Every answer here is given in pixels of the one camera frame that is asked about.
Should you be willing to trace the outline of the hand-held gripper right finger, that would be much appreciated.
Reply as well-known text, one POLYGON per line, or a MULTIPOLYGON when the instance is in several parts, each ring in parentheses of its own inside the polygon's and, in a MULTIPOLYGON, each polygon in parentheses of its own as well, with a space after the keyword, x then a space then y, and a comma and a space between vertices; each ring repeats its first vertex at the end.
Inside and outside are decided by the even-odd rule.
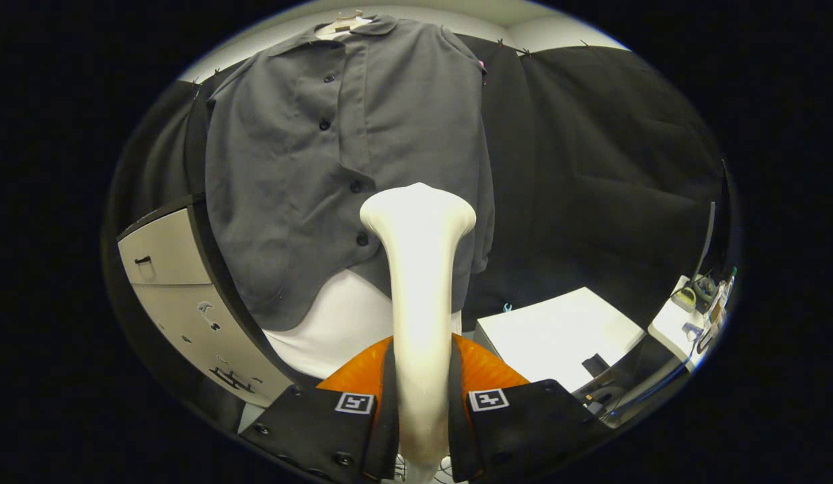
POLYGON ((612 429, 556 380, 529 382, 469 338, 451 337, 454 481, 526 481, 606 443, 612 429))

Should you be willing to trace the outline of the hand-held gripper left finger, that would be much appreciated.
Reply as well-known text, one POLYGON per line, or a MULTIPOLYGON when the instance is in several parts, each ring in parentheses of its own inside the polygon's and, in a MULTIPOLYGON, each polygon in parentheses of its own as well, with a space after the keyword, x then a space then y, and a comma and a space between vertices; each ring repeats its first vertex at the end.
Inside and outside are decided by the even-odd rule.
POLYGON ((317 480, 393 480, 399 417, 392 338, 371 344, 313 388, 285 389, 240 437, 317 480))

